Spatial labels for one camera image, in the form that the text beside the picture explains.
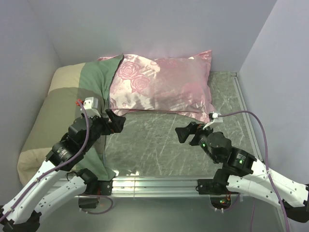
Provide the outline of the green beige patchwork pillowcase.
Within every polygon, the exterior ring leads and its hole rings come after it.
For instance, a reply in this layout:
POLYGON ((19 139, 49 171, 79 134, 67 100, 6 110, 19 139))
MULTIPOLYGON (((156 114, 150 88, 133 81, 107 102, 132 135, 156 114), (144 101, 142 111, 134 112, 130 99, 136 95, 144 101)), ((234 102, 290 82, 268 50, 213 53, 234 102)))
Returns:
POLYGON ((22 185, 30 181, 52 146, 60 141, 73 121, 81 116, 80 107, 75 103, 78 99, 97 98, 98 111, 106 116, 110 87, 123 59, 124 55, 118 55, 56 70, 48 95, 19 156, 17 171, 22 185))

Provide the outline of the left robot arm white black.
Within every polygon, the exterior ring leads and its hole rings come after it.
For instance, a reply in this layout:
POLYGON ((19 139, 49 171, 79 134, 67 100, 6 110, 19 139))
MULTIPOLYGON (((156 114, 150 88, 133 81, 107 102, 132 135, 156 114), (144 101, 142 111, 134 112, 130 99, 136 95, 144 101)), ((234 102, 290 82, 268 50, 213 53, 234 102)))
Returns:
POLYGON ((23 189, 0 208, 5 232, 35 232, 54 210, 80 194, 95 194, 99 181, 109 181, 113 171, 103 166, 94 149, 98 139, 120 133, 126 121, 112 110, 107 118, 85 110, 46 156, 23 189))

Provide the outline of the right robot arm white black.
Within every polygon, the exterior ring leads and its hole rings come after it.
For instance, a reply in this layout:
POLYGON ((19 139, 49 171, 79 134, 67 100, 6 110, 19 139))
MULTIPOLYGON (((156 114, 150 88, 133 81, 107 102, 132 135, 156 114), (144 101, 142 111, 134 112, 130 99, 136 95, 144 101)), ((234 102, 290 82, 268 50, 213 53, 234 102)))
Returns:
POLYGON ((200 195, 222 195, 237 192, 252 196, 275 207, 284 207, 289 219, 306 223, 309 220, 309 187, 278 172, 267 169, 254 155, 232 146, 222 132, 191 122, 175 129, 183 144, 193 135, 191 146, 199 146, 215 164, 222 164, 212 180, 199 179, 200 195))

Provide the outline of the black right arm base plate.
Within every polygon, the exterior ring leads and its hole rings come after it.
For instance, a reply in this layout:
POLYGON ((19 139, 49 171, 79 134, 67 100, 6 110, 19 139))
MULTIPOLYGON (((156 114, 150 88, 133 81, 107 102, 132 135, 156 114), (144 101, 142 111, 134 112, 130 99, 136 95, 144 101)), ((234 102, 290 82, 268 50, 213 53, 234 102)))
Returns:
POLYGON ((213 179, 198 179, 196 191, 199 195, 223 195, 229 192, 226 185, 213 179))

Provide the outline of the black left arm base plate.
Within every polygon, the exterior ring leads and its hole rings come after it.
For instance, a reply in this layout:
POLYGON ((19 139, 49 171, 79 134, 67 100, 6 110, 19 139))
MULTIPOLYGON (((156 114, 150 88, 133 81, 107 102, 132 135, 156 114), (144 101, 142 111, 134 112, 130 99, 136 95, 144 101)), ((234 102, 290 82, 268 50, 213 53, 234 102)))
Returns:
POLYGON ((110 196, 113 189, 113 181, 98 181, 97 182, 97 195, 110 196))

